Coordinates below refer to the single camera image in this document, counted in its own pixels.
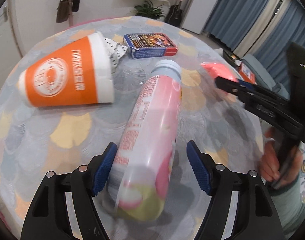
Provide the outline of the person's right forearm sleeve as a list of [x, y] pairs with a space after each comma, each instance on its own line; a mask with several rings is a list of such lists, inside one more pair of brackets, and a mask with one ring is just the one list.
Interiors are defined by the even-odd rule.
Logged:
[[305, 219], [305, 146], [297, 148], [296, 151], [302, 160], [295, 180], [270, 193], [287, 239], [295, 233]]

